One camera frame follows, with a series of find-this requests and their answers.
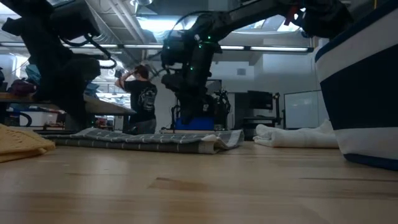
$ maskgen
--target cable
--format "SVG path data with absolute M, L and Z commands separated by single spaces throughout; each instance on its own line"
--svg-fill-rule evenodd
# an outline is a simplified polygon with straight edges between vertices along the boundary
M 162 53 L 162 50 L 158 51 L 158 52 L 157 52 L 156 54 L 154 54 L 154 55 L 150 55 L 150 56 L 146 57 L 145 60 L 149 61 L 149 60 L 153 59 L 154 57 L 160 55 L 160 53 Z
M 85 40 L 82 43 L 73 43 L 65 38 L 62 38 L 62 37 L 61 37 L 61 40 L 64 41 L 66 44 L 71 45 L 72 47 L 82 47 L 90 42 L 89 40 Z
M 95 42 L 93 40 L 93 37 L 89 36 L 88 34 L 85 34 L 85 39 L 88 40 L 89 43 L 94 45 L 94 47 L 96 47 L 97 49 L 102 51 L 107 56 L 108 60 L 111 60 L 113 62 L 113 65 L 111 65 L 111 66 L 100 66 L 100 68 L 112 69 L 112 68 L 116 68 L 116 66 L 118 66 L 118 64 L 116 63 L 115 59 L 112 58 L 111 53 L 108 50 L 106 50 L 104 47 L 102 47 L 100 44 Z
M 173 26 L 173 28 L 170 30 L 170 32 L 169 32 L 169 34 L 167 35 L 167 38 L 166 38 L 166 39 L 169 39 L 169 38 L 170 38 L 170 36 L 171 36 L 173 30 L 175 29 L 175 27 L 176 27 L 180 22 L 182 22 L 185 18 L 187 18 L 188 16 L 192 16 L 192 15 L 196 15 L 196 14 L 209 13 L 209 12 L 211 12 L 211 11 L 209 11 L 209 10 L 207 10 L 207 11 L 193 11 L 193 12 L 190 12 L 190 13 L 186 14 L 185 16 L 182 16 L 182 17 L 175 23 L 175 25 Z

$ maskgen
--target whiteboard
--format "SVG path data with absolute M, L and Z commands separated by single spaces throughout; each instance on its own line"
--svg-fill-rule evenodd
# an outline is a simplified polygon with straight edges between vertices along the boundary
M 321 91 L 285 94 L 287 129 L 316 128 L 328 118 Z

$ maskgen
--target desk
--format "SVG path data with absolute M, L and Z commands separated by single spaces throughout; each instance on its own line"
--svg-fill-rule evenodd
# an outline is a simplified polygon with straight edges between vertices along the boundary
M 58 147 L 0 164 L 1 223 L 390 224 L 398 175 L 337 149 Z
M 129 116 L 136 112 L 117 105 L 116 103 L 108 103 L 96 99 L 92 96 L 84 96 L 86 102 L 86 111 L 88 114 L 100 116 L 123 116 L 123 132 L 129 127 Z M 5 111 L 9 103 L 30 104 L 32 106 L 40 106 L 53 110 L 59 110 L 57 106 L 49 101 L 36 102 L 32 100 L 32 95 L 27 97 L 18 97 L 10 93 L 0 93 L 0 123 L 4 123 Z

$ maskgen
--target monitor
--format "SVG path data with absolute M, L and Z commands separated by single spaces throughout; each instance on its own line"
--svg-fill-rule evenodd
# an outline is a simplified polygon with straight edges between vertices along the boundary
M 274 109 L 274 100 L 272 98 L 272 93 L 263 91 L 248 91 L 248 95 L 250 109 Z

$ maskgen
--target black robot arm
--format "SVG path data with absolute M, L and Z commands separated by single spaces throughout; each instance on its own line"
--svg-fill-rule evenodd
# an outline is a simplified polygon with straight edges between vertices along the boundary
M 258 0 L 228 12 L 203 13 L 189 30 L 165 39 L 161 52 L 166 70 L 182 64 L 175 74 L 164 75 L 162 83 L 175 92 L 185 123 L 200 115 L 213 55 L 222 53 L 218 42 L 238 28 L 275 15 L 286 17 L 286 24 L 293 22 L 310 36 L 326 38 L 334 38 L 353 22 L 339 0 Z
M 93 39 L 100 30 L 90 8 L 84 0 L 64 1 L 52 6 L 46 0 L 0 0 L 19 14 L 17 19 L 7 18 L 1 29 L 21 37 L 30 53 L 29 63 L 40 72 L 40 85 L 33 95 L 37 101 L 50 100 L 70 114 L 80 128 L 85 128 L 87 112 L 83 93 L 87 83 L 101 74 L 97 59 L 110 59 L 111 54 Z M 83 36 L 83 43 L 70 40 Z M 99 48 L 100 55 L 75 54 L 62 44 L 91 43 Z

